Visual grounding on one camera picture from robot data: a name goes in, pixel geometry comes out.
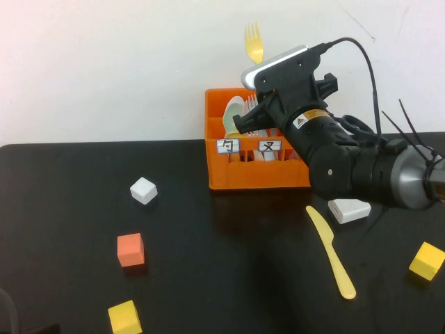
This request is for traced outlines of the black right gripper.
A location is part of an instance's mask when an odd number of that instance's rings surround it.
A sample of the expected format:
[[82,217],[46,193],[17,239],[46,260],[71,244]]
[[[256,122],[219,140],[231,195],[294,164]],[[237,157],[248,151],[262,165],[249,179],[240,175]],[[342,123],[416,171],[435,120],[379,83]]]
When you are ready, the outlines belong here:
[[337,91],[338,81],[333,74],[328,73],[321,80],[311,74],[296,83],[263,93],[252,111],[234,117],[234,124],[241,134],[270,128],[283,131],[300,114],[312,109],[326,109],[324,99]]

